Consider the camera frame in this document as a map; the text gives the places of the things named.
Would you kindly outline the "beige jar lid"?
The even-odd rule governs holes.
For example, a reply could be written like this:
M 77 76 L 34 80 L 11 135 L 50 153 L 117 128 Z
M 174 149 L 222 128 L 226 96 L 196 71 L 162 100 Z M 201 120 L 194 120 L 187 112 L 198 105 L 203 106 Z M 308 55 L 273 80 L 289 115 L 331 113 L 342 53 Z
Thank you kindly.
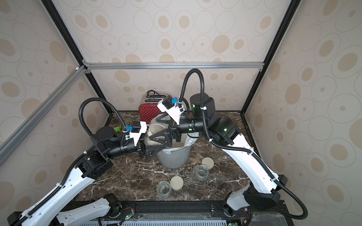
M 206 166 L 208 169 L 212 169 L 215 165 L 215 162 L 212 158 L 210 157 L 205 157 L 202 160 L 202 165 Z
M 170 180 L 170 185 L 174 191 L 180 191 L 184 185 L 184 181 L 183 181 L 182 177 L 174 176 Z

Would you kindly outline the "glass jar with rice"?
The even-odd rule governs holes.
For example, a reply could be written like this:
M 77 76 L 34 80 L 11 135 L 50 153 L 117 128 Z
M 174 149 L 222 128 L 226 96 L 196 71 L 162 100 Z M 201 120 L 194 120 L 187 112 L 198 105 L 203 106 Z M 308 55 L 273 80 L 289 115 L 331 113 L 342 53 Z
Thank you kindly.
M 195 168 L 194 175 L 199 181 L 206 181 L 209 175 L 209 169 L 205 165 L 199 165 Z

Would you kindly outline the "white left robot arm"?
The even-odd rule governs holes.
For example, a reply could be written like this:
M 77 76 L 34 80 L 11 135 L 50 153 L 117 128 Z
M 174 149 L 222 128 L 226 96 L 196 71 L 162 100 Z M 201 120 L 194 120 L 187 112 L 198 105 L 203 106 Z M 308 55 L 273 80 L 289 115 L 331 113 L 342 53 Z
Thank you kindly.
M 151 158 L 171 144 L 158 137 L 148 139 L 147 128 L 145 122 L 141 122 L 139 127 L 129 126 L 122 136 L 116 135 L 115 129 L 109 126 L 91 134 L 92 147 L 71 164 L 61 182 L 29 209 L 12 213 L 8 217 L 9 225 L 48 226 L 56 221 L 62 226 L 70 226 L 105 216 L 112 209 L 117 209 L 117 199 L 110 197 L 73 210 L 65 216 L 60 215 L 75 196 L 113 166 L 112 159 L 129 153 Z

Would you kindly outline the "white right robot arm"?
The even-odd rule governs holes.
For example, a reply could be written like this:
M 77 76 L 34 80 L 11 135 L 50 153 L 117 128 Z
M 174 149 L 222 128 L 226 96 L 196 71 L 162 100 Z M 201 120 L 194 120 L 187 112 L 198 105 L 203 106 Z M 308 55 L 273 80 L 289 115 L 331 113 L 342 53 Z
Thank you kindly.
M 248 206 L 261 211 L 275 208 L 286 177 L 275 174 L 264 164 L 231 119 L 217 116 L 213 98 L 204 94 L 204 104 L 201 105 L 200 97 L 200 94 L 195 94 L 190 98 L 187 109 L 192 111 L 191 117 L 182 115 L 184 108 L 179 99 L 166 96 L 159 100 L 157 108 L 162 115 L 155 120 L 168 124 L 168 127 L 150 139 L 170 147 L 173 141 L 179 142 L 183 134 L 202 133 L 214 142 L 215 147 L 226 152 L 250 179 L 248 186 L 228 196 L 227 206 L 234 211 Z

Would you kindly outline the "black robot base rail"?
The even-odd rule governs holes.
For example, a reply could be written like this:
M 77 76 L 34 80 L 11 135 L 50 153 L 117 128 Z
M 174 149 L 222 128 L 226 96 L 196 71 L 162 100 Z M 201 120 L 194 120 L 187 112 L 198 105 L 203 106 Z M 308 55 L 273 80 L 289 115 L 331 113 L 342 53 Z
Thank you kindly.
M 233 211 L 223 201 L 120 201 L 114 194 L 71 201 L 52 226 L 292 226 L 274 210 Z

